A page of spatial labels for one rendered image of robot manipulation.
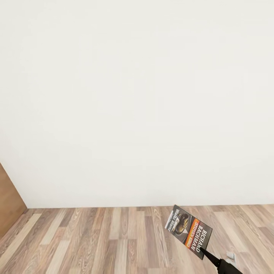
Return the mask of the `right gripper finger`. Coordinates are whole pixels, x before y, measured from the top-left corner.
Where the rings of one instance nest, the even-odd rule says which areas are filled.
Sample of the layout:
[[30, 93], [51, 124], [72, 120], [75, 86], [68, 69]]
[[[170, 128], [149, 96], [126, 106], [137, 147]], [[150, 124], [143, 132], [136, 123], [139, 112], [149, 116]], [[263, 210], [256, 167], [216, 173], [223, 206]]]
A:
[[208, 251], [206, 251], [202, 247], [200, 247], [200, 250], [219, 269], [219, 266], [221, 264], [222, 259], [218, 259], [216, 256], [212, 255], [211, 253], [209, 253]]

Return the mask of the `hardback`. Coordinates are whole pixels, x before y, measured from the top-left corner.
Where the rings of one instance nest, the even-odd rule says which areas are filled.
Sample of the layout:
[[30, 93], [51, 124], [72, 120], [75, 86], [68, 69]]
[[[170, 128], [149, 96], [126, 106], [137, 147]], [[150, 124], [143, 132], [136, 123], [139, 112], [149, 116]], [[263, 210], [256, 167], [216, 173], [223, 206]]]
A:
[[203, 260], [200, 247], [207, 249], [213, 228], [177, 205], [174, 205], [165, 228]]

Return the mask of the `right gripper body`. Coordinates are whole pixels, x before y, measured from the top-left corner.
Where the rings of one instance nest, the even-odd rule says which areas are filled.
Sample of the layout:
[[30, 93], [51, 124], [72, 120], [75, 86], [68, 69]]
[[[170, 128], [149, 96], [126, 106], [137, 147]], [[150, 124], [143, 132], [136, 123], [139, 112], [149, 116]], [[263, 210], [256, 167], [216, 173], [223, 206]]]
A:
[[243, 274], [243, 273], [241, 273], [231, 263], [228, 263], [226, 260], [222, 259], [218, 269], [218, 274]]

